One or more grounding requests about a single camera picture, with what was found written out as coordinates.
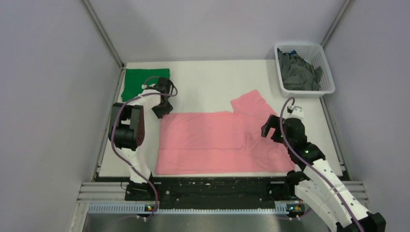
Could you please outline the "grey t shirt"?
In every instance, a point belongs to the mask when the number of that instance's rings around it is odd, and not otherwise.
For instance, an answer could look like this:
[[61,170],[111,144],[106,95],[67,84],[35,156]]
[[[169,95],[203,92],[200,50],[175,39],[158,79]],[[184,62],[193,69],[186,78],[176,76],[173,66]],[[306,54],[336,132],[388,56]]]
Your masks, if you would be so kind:
[[293,91],[319,91],[323,69],[315,68],[301,56],[289,56],[280,49],[278,52],[279,67],[284,88]]

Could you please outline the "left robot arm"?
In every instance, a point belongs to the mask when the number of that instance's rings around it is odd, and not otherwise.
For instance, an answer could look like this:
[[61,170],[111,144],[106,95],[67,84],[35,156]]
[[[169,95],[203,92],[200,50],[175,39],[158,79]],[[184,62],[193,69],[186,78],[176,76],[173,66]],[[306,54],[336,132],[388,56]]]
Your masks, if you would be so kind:
[[158,193],[153,185],[152,172],[139,149],[145,138],[145,115],[153,112],[158,119],[169,114],[173,107],[169,98],[178,94],[170,79],[156,77],[157,83],[142,85],[143,91],[112,106],[108,139],[115,155],[127,164],[130,171],[126,187],[127,201],[153,201]]

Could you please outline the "white plastic basket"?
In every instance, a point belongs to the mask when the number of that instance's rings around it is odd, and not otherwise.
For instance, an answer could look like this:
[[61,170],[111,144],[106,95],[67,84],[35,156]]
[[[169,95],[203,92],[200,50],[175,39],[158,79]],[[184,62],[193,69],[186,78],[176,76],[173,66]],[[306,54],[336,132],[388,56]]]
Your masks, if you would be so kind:
[[[281,70],[278,61],[278,52],[280,49],[284,53],[289,53],[295,50],[299,56],[301,56],[306,62],[312,64],[315,68],[321,67],[323,69],[322,79],[319,83],[319,91],[293,91],[284,88]],[[322,46],[314,43],[306,42],[283,42],[274,46],[275,59],[278,70],[279,86],[283,97],[301,97],[301,98],[319,98],[325,94],[331,94],[335,91],[336,87],[333,81],[333,77],[324,53]]]

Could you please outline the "blue garment in basket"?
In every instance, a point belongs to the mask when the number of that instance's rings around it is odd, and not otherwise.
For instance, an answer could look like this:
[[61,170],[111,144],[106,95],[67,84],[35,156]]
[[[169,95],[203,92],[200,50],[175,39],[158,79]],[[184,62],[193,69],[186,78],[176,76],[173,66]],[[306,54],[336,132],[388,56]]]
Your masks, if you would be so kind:
[[297,55],[297,52],[295,50],[293,50],[289,53],[289,56],[293,56],[293,55]]

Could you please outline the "pink t shirt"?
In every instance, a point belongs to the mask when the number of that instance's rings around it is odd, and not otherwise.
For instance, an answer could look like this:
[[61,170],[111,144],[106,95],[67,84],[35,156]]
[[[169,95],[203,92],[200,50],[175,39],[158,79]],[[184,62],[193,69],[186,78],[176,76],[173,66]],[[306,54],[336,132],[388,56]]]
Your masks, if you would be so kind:
[[286,173],[295,168],[284,145],[262,137],[272,107],[253,90],[232,111],[171,113],[161,121],[156,174]]

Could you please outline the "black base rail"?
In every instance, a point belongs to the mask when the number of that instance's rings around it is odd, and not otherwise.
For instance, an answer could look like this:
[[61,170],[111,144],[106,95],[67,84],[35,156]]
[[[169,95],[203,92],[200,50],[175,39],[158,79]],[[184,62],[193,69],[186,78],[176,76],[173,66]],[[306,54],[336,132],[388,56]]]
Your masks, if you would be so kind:
[[304,202],[295,196],[284,177],[154,177],[149,184],[129,183],[126,201],[157,202],[161,210],[275,209],[303,213]]

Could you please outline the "folded green t shirt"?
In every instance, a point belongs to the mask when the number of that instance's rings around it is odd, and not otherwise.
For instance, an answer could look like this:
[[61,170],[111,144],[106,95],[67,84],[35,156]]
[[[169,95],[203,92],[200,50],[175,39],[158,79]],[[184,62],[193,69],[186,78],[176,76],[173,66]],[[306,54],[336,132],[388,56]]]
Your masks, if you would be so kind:
[[158,78],[148,78],[157,76],[170,78],[170,69],[126,69],[124,79],[124,89],[121,94],[123,102],[128,101],[141,94],[146,86],[157,84]]

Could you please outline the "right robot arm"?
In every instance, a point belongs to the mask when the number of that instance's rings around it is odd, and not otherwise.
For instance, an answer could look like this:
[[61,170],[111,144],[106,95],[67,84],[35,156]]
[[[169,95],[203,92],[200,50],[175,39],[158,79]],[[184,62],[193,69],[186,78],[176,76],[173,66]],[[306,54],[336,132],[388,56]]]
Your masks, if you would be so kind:
[[338,178],[324,153],[305,134],[298,118],[282,119],[270,115],[262,126],[262,137],[285,145],[299,171],[287,173],[283,192],[289,199],[301,199],[325,222],[332,232],[383,232],[386,220],[372,213]]

